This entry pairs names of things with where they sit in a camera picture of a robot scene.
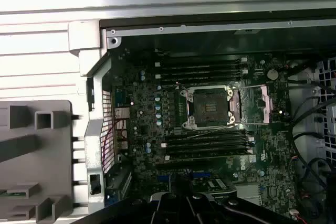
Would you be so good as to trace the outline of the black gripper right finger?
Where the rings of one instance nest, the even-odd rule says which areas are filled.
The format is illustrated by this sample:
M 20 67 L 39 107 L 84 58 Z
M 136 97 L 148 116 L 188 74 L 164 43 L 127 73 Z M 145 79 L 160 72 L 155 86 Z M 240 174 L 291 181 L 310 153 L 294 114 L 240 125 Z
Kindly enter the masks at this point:
M 197 223 L 297 223 L 238 197 L 228 197 L 218 204 L 205 194 L 195 192 L 192 180 L 192 175 L 183 175 L 183 198 Z

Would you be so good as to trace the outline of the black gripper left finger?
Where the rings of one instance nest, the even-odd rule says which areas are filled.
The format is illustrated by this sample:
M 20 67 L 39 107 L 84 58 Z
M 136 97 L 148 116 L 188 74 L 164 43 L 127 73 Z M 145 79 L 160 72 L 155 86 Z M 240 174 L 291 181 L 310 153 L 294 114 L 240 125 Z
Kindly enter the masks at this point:
M 187 176 L 170 176 L 170 190 L 160 199 L 147 202 L 126 198 L 83 217 L 75 223 L 178 223 L 182 201 L 187 195 Z

